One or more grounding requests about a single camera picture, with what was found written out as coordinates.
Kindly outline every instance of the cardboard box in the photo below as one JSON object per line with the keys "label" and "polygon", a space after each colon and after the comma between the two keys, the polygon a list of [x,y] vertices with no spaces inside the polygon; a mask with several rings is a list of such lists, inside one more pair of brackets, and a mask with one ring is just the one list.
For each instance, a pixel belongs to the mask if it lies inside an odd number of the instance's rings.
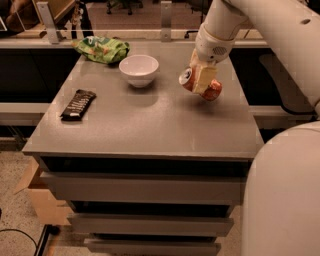
{"label": "cardboard box", "polygon": [[37,3],[48,2],[55,23],[61,20],[61,18],[63,18],[75,5],[75,0],[32,0],[32,2],[41,22],[42,19],[38,10]]}
{"label": "cardboard box", "polygon": [[14,190],[14,194],[27,189],[31,203],[44,225],[70,225],[67,217],[73,213],[66,201],[57,200],[40,179],[41,169],[34,158],[26,168],[22,178]]}

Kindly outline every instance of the floor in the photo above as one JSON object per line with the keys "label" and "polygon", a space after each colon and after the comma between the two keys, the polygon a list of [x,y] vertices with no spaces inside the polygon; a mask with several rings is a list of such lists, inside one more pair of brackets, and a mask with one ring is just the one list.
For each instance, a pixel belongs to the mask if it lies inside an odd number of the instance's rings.
{"label": "floor", "polygon": [[[43,231],[25,190],[14,194],[13,191],[29,163],[16,149],[13,138],[0,138],[0,248],[1,255],[32,256]],[[241,244],[241,207],[232,213],[234,226],[225,238],[218,238],[222,248],[218,256],[239,256]],[[91,253],[83,246],[84,234],[72,232],[68,226],[59,227],[58,235],[50,235],[43,255],[46,256],[109,256]],[[19,231],[2,231],[15,229]]]}
{"label": "floor", "polygon": [[[132,5],[132,15],[128,10],[118,5],[106,14],[107,7],[104,2],[88,3],[88,15],[92,29],[160,29],[161,5],[160,1],[143,0],[143,8],[138,4]],[[193,12],[186,1],[172,1],[171,27],[173,29],[198,29],[201,24],[201,12]]]}

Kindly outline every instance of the candy bar wrapper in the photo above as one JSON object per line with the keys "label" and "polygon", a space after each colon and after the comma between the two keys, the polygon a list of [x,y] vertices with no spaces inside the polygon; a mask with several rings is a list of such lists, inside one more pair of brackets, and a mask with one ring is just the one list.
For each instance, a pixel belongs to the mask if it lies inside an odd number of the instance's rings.
{"label": "candy bar wrapper", "polygon": [[73,48],[89,60],[111,64],[127,57],[130,46],[127,42],[98,36],[88,36],[72,41]]}
{"label": "candy bar wrapper", "polygon": [[96,94],[91,91],[77,90],[60,117],[63,121],[80,121]]}

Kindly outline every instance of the chip bag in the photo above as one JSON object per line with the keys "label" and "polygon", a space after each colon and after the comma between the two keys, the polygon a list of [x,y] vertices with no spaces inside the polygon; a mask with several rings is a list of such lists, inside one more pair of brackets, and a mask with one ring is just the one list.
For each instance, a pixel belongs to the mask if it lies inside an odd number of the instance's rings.
{"label": "chip bag", "polygon": [[106,64],[123,60],[130,50],[127,42],[97,36],[88,36],[82,40],[73,40],[72,46],[77,52],[86,56],[88,59]]}

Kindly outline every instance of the desk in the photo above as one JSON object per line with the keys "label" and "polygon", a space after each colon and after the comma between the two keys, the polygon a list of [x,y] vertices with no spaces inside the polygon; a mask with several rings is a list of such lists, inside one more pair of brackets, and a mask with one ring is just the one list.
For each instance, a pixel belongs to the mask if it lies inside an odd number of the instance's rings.
{"label": "desk", "polygon": [[[214,255],[263,145],[258,127],[229,59],[218,64],[220,97],[206,102],[178,82],[193,43],[129,43],[129,55],[158,59],[155,81],[135,89],[117,65],[81,57],[23,152],[75,208],[75,232],[104,234],[85,241],[91,250]],[[62,122],[79,88],[97,98],[81,122]]]}

